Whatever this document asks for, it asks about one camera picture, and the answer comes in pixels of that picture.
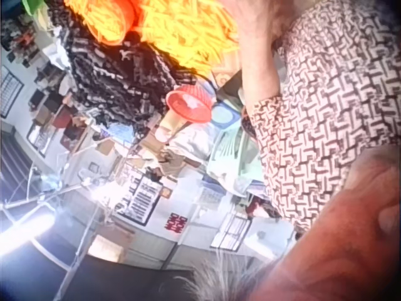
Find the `small picture frame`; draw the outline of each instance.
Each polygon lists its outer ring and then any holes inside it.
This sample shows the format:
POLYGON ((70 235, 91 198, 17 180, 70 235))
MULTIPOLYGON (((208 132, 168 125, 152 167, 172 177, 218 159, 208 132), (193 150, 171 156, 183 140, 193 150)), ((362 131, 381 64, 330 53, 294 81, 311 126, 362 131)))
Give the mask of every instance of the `small picture frame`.
POLYGON ((172 192, 173 192, 173 190, 164 186, 162 188, 162 190, 160 191, 160 196, 165 199, 169 199, 171 197, 172 192))
POLYGON ((93 172, 94 174, 97 174, 99 172, 99 165, 94 163, 94 162, 90 162, 89 164, 89 170, 91 172, 93 172))

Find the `hand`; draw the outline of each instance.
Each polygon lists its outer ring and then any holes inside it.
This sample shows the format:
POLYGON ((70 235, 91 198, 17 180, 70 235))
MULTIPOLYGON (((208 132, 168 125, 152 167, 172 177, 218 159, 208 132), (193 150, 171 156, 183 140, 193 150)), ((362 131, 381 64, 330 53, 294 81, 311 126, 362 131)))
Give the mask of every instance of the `hand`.
POLYGON ((273 42, 294 18, 293 0, 221 0, 238 25, 239 34, 273 42))

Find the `red sign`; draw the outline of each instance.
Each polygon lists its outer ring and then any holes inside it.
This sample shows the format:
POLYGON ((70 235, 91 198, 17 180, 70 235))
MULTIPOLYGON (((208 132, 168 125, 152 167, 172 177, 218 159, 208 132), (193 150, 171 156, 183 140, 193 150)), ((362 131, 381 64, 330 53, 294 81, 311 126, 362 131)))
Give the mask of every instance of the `red sign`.
POLYGON ((165 224, 164 228, 170 231, 174 231, 178 234, 182 232, 187 223, 188 219, 180 216, 178 214, 172 213, 169 217, 169 220, 165 224))

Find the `green item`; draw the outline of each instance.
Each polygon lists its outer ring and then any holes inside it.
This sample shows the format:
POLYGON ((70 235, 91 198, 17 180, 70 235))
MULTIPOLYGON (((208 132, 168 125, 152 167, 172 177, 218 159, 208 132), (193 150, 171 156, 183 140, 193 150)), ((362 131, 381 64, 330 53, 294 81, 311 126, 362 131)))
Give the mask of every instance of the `green item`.
POLYGON ((24 8, 28 15, 33 14, 43 5, 43 0, 23 0, 24 8))

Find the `fluorescent light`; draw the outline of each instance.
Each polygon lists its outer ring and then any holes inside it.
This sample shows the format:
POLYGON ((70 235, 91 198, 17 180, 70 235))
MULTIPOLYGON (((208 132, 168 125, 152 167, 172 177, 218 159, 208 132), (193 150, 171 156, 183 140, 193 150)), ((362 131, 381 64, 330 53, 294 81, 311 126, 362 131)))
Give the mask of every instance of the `fluorescent light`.
POLYGON ((30 239, 49 230, 55 223, 52 214, 44 214, 25 223, 15 224, 0 233, 0 256, 12 252, 30 239))

